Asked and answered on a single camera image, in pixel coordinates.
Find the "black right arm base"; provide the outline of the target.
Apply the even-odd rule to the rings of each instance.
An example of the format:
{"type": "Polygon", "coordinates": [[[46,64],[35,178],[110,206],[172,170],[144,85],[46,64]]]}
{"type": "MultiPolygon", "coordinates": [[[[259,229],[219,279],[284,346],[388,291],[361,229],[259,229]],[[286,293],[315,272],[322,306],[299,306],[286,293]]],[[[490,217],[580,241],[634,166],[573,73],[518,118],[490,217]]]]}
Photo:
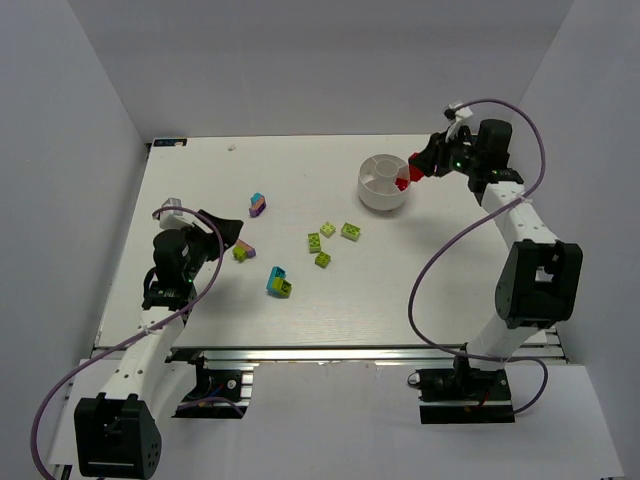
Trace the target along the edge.
{"type": "Polygon", "coordinates": [[[453,368],[421,369],[407,377],[419,392],[422,425],[479,425],[515,422],[504,370],[460,373],[453,368]]]}

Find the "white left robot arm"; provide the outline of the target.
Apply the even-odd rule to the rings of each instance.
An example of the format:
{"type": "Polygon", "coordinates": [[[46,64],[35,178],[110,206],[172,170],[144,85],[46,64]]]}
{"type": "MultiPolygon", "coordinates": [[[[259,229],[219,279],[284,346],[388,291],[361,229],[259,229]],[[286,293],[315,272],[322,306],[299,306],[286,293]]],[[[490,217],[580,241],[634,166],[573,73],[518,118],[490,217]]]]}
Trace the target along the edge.
{"type": "Polygon", "coordinates": [[[121,342],[123,356],[109,380],[73,412],[79,472],[96,479],[149,479],[162,452],[162,421],[197,385],[197,369],[170,358],[175,341],[207,290],[195,280],[208,263],[222,263],[239,239],[241,220],[166,204],[154,218],[153,267],[143,281],[139,326],[121,342]]]}

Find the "teal long lego brick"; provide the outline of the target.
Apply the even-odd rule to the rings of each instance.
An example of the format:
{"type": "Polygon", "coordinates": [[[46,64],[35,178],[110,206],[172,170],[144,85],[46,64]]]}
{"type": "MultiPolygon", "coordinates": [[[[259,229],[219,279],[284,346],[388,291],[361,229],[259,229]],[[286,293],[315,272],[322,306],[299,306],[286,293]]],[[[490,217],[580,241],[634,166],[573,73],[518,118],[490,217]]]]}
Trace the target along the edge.
{"type": "Polygon", "coordinates": [[[270,293],[276,292],[280,289],[282,281],[286,278],[286,271],[279,266],[274,266],[271,269],[266,290],[270,293]]]}

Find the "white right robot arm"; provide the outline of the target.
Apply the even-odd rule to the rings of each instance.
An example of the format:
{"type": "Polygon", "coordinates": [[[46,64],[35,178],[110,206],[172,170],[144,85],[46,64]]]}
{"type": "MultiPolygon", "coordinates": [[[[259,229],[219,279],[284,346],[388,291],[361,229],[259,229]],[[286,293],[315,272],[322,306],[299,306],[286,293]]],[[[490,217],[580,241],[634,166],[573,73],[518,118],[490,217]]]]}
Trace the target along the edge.
{"type": "Polygon", "coordinates": [[[528,200],[521,175],[510,168],[510,123],[481,122],[436,133],[409,159],[412,178],[457,172],[498,228],[508,256],[498,279],[495,312],[481,333],[463,349],[471,368],[496,371],[541,330],[568,320],[573,312],[583,251],[561,241],[528,200]]]}

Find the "red lego brick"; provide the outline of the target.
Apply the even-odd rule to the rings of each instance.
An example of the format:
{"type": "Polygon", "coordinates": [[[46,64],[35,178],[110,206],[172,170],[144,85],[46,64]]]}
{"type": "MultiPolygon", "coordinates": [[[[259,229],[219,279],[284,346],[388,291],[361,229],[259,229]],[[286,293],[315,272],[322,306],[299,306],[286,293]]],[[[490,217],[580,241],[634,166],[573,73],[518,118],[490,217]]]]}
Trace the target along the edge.
{"type": "Polygon", "coordinates": [[[395,180],[395,185],[398,188],[399,191],[404,191],[408,188],[409,186],[409,181],[407,179],[404,178],[397,178],[395,180]]]}
{"type": "Polygon", "coordinates": [[[414,152],[408,159],[409,178],[411,182],[418,182],[424,177],[424,172],[419,168],[418,165],[419,157],[420,154],[418,152],[414,152]]]}

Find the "purple butterfly lego brick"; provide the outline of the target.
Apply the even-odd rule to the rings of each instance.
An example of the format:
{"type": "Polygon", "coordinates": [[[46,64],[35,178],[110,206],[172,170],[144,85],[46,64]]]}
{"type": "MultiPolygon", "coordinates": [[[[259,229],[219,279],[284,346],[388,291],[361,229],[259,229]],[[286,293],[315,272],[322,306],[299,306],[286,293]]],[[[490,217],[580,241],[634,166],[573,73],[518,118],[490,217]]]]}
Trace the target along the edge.
{"type": "Polygon", "coordinates": [[[260,197],[255,203],[251,205],[249,208],[249,214],[251,218],[256,218],[261,215],[261,213],[266,208],[266,201],[264,197],[260,197]]]}

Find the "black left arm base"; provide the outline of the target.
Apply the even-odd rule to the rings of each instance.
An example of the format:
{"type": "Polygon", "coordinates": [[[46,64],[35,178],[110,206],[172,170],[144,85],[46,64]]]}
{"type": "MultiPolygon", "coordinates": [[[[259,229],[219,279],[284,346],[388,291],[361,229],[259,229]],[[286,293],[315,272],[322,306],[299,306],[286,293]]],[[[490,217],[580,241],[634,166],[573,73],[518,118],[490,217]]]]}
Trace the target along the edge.
{"type": "Polygon", "coordinates": [[[195,369],[195,387],[184,397],[174,418],[241,419],[253,386],[254,364],[212,358],[201,350],[177,350],[168,359],[195,369]]]}

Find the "teal small lego brick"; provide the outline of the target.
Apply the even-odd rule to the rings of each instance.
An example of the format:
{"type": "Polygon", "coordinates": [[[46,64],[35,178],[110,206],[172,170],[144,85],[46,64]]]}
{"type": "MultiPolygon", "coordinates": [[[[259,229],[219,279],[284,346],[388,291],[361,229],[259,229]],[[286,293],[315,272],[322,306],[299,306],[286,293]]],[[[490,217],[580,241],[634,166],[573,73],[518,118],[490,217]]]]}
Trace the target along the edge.
{"type": "Polygon", "coordinates": [[[263,199],[263,198],[264,198],[264,196],[263,196],[261,193],[256,192],[256,193],[254,193],[254,194],[253,194],[253,196],[250,198],[251,204],[252,204],[252,205],[254,205],[254,204],[256,204],[257,202],[259,202],[259,201],[260,201],[261,199],[263,199]]]}

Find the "lime curved lego brick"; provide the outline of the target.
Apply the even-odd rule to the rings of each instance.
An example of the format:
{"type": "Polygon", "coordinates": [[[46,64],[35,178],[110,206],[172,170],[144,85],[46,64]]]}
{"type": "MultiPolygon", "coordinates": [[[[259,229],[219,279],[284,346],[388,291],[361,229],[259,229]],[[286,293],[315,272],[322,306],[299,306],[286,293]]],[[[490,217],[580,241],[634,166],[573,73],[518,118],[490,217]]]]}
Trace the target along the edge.
{"type": "Polygon", "coordinates": [[[291,291],[292,291],[292,284],[288,282],[286,279],[284,279],[278,291],[273,293],[269,292],[269,293],[279,298],[288,298],[291,294],[291,291]]]}

